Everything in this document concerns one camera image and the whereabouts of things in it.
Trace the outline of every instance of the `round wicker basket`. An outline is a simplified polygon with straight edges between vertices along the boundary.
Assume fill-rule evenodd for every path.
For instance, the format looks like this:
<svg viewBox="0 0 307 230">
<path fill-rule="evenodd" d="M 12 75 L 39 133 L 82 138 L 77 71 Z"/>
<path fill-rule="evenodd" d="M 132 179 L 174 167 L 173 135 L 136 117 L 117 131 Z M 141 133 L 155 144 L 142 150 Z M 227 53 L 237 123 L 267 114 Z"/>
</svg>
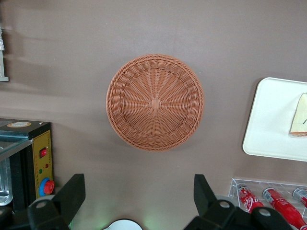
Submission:
<svg viewBox="0 0 307 230">
<path fill-rule="evenodd" d="M 180 60 L 161 54 L 138 57 L 114 76 L 106 111 L 116 133 L 147 151 L 170 150 L 198 127 L 204 95 L 196 74 Z"/>
</svg>

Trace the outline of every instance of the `clear acrylic rack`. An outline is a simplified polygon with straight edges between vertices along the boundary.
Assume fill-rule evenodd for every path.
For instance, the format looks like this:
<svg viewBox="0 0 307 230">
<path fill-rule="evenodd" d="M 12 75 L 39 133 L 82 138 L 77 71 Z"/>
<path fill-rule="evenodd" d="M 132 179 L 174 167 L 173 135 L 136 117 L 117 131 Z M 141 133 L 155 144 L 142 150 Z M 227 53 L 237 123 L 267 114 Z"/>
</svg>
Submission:
<svg viewBox="0 0 307 230">
<path fill-rule="evenodd" d="M 253 180 L 243 180 L 243 179 L 232 179 L 228 198 L 233 202 L 233 204 L 239 206 L 241 209 L 246 211 L 244 205 L 240 202 L 238 197 L 237 184 L 245 183 L 247 187 L 252 191 L 252 193 L 263 203 L 266 207 L 272 206 L 262 197 L 262 192 L 266 188 L 276 189 L 287 201 L 289 201 L 302 215 L 305 221 L 307 221 L 307 211 L 303 204 L 295 200 L 292 196 L 293 191 L 298 187 L 304 187 L 307 189 L 307 185 L 301 184 L 282 184 L 276 182 L 264 182 L 264 181 L 253 181 Z"/>
</svg>

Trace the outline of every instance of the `red button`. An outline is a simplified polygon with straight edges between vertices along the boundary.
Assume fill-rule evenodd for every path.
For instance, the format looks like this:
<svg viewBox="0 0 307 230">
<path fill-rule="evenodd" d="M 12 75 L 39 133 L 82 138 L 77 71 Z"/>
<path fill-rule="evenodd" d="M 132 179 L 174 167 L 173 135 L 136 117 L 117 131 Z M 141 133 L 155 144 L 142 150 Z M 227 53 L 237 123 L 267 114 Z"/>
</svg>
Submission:
<svg viewBox="0 0 307 230">
<path fill-rule="evenodd" d="M 49 195 L 53 192 L 54 189 L 54 181 L 47 181 L 44 186 L 44 193 L 46 195 Z"/>
<path fill-rule="evenodd" d="M 39 151 L 39 157 L 42 158 L 42 157 L 45 157 L 47 155 L 47 149 L 46 148 L 43 148 Z"/>
</svg>

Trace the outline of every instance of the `white tray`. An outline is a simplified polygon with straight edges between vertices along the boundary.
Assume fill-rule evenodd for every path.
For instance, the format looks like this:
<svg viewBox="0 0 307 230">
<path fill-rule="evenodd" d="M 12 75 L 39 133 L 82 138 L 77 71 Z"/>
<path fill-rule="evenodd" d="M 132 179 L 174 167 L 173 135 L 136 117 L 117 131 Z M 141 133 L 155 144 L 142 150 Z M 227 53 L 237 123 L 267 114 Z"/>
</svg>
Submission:
<svg viewBox="0 0 307 230">
<path fill-rule="evenodd" d="M 265 78 L 258 84 L 243 150 L 249 155 L 307 161 L 307 138 L 289 136 L 307 83 Z"/>
</svg>

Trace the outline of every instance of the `machine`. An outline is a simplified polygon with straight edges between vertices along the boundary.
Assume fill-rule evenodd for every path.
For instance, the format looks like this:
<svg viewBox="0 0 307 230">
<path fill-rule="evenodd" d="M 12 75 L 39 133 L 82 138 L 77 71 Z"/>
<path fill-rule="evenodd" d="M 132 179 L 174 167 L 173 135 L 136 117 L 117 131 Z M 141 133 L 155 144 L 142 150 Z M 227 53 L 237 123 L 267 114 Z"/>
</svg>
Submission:
<svg viewBox="0 0 307 230">
<path fill-rule="evenodd" d="M 53 190 L 51 124 L 0 118 L 0 206 L 18 212 Z"/>
</svg>

